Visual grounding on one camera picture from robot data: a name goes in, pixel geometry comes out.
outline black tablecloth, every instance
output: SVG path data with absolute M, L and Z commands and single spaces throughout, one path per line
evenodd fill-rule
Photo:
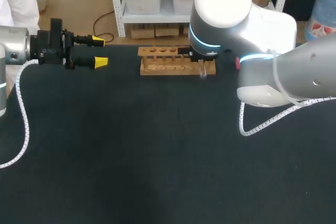
M 95 53 L 109 67 L 24 71 L 30 142 L 0 170 L 0 223 L 336 222 L 335 102 L 242 137 L 228 56 L 201 80 L 141 77 L 137 47 Z M 282 109 L 249 106 L 246 128 Z M 12 92 L 0 119 L 0 163 L 23 140 Z

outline person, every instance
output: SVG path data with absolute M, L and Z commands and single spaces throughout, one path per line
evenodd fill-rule
M 0 0 L 0 26 L 26 27 L 36 35 L 39 11 L 36 0 Z M 15 83 L 20 66 L 6 66 L 7 93 Z

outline robotic arm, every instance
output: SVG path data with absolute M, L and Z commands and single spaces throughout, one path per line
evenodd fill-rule
M 336 34 L 295 48 L 296 22 L 251 0 L 195 0 L 190 42 L 203 59 L 230 50 L 240 58 L 237 94 L 274 107 L 336 96 Z
M 61 19 L 51 19 L 50 30 L 39 30 L 29 35 L 26 28 L 0 26 L 0 117 L 6 112 L 6 66 L 22 65 L 36 59 L 39 64 L 60 64 L 66 69 L 86 66 L 92 69 L 105 66 L 107 58 L 74 57 L 71 54 L 74 43 L 88 46 L 104 46 L 103 39 L 88 35 L 74 36 L 62 30 Z

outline metal shelf frame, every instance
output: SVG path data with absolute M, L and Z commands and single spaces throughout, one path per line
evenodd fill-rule
M 172 0 L 161 0 L 161 11 L 158 14 L 129 14 L 125 1 L 112 0 L 119 37 L 126 37 L 127 23 L 188 23 L 190 15 L 175 15 Z M 286 0 L 277 0 L 275 7 L 270 2 L 268 8 L 282 12 Z

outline test tube rack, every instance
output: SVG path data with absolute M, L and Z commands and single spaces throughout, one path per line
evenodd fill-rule
M 189 76 L 216 74 L 216 62 L 199 60 L 178 53 L 179 47 L 139 47 L 142 76 Z

